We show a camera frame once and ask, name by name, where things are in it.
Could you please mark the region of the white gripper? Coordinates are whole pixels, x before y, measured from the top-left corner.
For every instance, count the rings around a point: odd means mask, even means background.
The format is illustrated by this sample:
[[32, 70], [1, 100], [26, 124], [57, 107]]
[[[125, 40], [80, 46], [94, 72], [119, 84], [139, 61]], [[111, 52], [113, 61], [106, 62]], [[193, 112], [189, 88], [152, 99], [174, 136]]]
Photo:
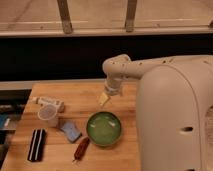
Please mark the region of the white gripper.
[[121, 95], [122, 94], [122, 79], [107, 77], [105, 82], [105, 92], [99, 97], [99, 105], [103, 107], [110, 99], [109, 96]]

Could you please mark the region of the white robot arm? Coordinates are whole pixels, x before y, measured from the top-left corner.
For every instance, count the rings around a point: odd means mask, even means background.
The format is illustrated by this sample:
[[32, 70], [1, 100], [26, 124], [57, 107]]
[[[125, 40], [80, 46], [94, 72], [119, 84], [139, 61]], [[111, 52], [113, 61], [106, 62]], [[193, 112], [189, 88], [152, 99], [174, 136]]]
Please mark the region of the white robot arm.
[[102, 98], [138, 81], [136, 127], [141, 171], [208, 171], [205, 119], [213, 108], [213, 55], [133, 61], [126, 54], [102, 64]]

